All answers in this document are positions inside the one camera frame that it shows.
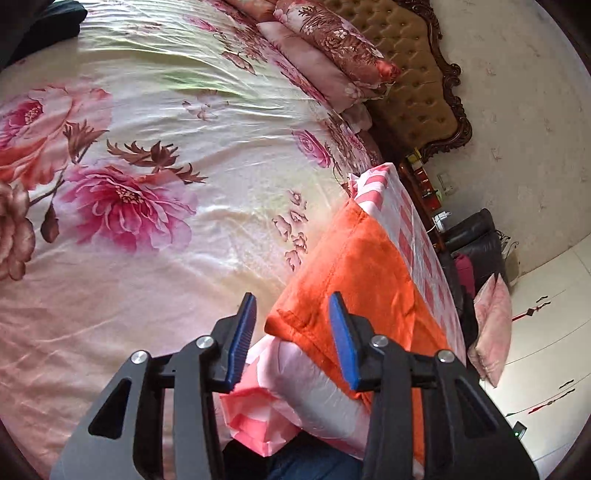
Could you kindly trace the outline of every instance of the floral bedsheet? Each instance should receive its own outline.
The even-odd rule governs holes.
[[[131,352],[180,349],[246,291],[261,338],[369,168],[223,1],[83,3],[78,39],[0,75],[0,418],[44,476]]]

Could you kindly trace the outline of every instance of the blue jeans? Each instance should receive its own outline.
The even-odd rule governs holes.
[[[307,433],[263,459],[245,447],[224,451],[226,480],[359,480],[363,463]]]

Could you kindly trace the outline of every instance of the bedsheet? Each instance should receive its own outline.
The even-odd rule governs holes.
[[[177,351],[246,291],[260,339],[369,168],[228,4],[84,5],[78,39],[0,75],[0,418],[45,477],[133,351]]]
[[[465,364],[466,347],[451,292],[396,169],[386,163],[359,178],[352,176],[350,189],[359,206],[378,220],[402,253],[431,315]],[[352,400],[339,390],[297,345],[266,335],[251,348],[246,361],[236,390],[220,398],[232,437],[268,456],[303,429],[363,458],[369,412],[361,400]],[[414,467],[421,476],[420,464],[415,461]]]

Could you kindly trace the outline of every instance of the wall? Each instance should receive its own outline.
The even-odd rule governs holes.
[[[591,235],[523,276],[512,292],[511,350],[497,388],[484,384],[545,478],[562,460],[591,414]]]
[[[428,174],[450,174],[455,222],[489,208],[532,270],[591,232],[591,77],[535,0],[431,3],[474,135]]]

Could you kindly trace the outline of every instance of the brown upholstery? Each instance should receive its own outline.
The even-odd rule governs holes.
[[[427,24],[394,0],[320,0],[349,20],[401,70],[386,98],[367,102],[410,147],[451,137],[457,120],[443,97],[443,75],[431,53]]]

